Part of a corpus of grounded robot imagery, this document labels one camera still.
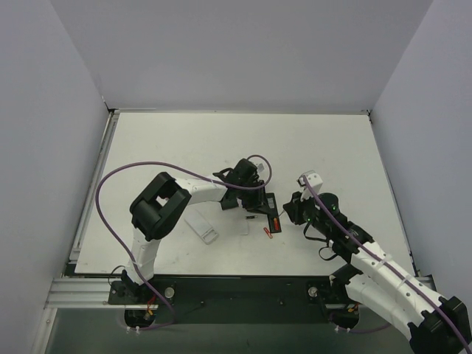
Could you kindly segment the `black remote control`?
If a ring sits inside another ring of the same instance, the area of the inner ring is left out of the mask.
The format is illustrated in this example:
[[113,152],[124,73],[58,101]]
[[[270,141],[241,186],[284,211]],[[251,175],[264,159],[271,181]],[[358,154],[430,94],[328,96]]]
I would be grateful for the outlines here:
[[279,218],[279,222],[280,222],[280,217],[278,216],[279,211],[278,211],[278,208],[277,208],[277,201],[276,201],[275,194],[272,193],[272,192],[267,192],[265,194],[265,201],[266,201],[267,208],[268,208],[268,211],[267,211],[268,229],[272,234],[281,233],[282,232],[281,223],[280,223],[280,231],[279,232],[277,232],[274,229],[274,223],[273,223],[274,218]]

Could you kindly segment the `white battery cover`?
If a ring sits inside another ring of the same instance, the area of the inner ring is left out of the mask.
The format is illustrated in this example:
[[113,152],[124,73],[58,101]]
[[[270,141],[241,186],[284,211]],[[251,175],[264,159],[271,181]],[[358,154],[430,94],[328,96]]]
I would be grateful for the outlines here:
[[246,236],[246,235],[249,235],[249,233],[250,233],[249,222],[247,220],[244,220],[240,225],[240,234],[242,236]]

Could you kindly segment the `white remote control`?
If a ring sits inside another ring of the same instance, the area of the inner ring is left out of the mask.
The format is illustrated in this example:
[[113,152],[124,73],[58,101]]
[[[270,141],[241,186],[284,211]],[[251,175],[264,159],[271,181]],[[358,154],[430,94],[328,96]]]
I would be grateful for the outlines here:
[[184,214],[184,220],[191,230],[193,230],[193,232],[206,245],[209,245],[218,239],[219,234],[199,211],[194,209],[186,211]]

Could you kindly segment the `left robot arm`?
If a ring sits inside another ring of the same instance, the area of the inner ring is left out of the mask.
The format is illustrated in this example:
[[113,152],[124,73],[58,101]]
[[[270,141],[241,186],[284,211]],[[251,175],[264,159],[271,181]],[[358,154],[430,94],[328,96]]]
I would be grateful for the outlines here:
[[134,233],[130,261],[121,276],[125,295],[138,304],[149,299],[148,280],[154,276],[161,239],[172,232],[190,205],[217,202],[223,210],[241,206],[247,212],[267,215],[269,223],[273,223],[278,212],[265,185],[257,166],[249,159],[241,159],[235,167],[203,179],[157,174],[130,206]]

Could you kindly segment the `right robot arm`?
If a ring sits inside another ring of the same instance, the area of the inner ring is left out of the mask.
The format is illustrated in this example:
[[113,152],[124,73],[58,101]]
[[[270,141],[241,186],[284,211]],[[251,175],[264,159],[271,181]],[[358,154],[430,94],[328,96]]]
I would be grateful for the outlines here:
[[330,275],[331,288],[368,307],[403,334],[414,353],[471,351],[468,310],[445,298],[400,267],[373,237],[339,209],[339,199],[322,193],[304,199],[295,192],[284,204],[290,221],[313,227],[345,261]]

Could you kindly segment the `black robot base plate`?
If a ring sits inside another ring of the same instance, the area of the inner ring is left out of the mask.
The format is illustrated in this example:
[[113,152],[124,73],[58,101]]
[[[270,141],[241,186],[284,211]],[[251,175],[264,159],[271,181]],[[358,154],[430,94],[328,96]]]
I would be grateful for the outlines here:
[[167,276],[147,284],[111,283],[111,305],[126,306],[130,327],[175,320],[182,325],[301,325],[354,327],[360,309],[335,292],[328,277]]

